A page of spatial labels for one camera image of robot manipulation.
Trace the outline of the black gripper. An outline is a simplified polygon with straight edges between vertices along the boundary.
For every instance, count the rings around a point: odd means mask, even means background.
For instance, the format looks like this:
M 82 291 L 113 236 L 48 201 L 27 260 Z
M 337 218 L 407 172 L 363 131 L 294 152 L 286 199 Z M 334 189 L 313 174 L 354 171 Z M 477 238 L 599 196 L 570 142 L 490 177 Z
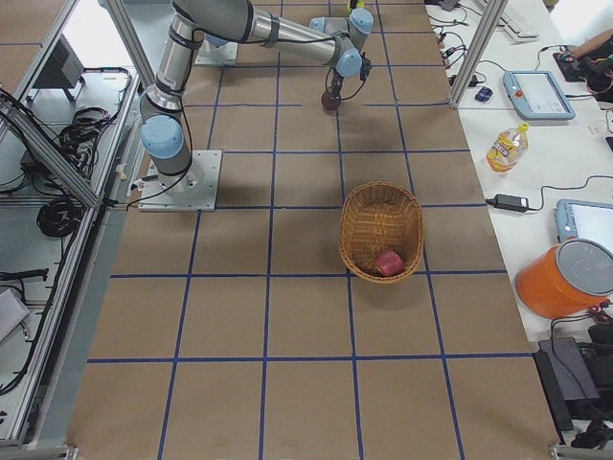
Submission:
M 331 99 L 341 99 L 344 77 L 337 71 L 329 71 L 326 76 L 326 94 Z

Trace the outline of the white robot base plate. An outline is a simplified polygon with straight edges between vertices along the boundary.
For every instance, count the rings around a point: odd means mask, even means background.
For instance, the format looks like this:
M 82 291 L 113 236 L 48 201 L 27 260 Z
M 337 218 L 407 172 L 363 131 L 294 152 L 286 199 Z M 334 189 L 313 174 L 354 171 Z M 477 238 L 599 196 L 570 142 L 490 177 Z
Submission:
M 136 205 L 144 212 L 213 212 L 216 208 L 218 180 L 222 162 L 221 150 L 193 152 L 191 168 L 185 176 L 175 178 L 160 175 L 153 161 L 148 164 L 148 175 L 139 190 L 141 198 Z

